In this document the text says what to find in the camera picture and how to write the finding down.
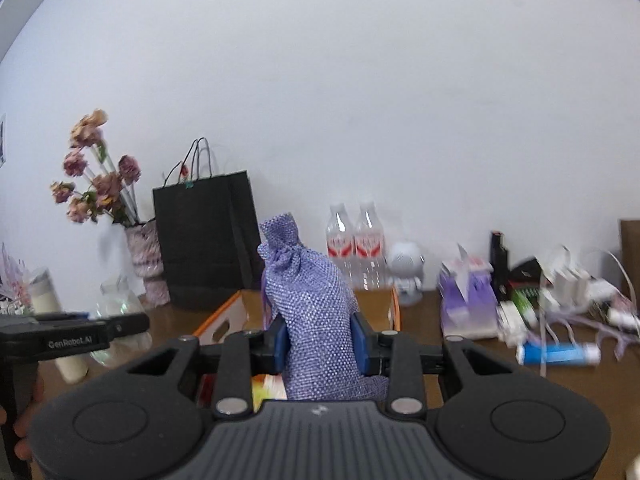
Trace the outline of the person left hand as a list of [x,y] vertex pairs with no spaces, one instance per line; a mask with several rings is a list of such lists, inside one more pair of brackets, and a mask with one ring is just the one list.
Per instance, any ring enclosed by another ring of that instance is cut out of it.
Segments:
[[32,448],[30,447],[28,434],[30,428],[32,428],[32,419],[40,410],[43,401],[44,382],[40,370],[37,370],[36,376],[32,381],[32,393],[30,394],[29,404],[13,425],[14,432],[18,437],[17,444],[14,446],[14,452],[16,457],[23,462],[30,463],[32,461]]

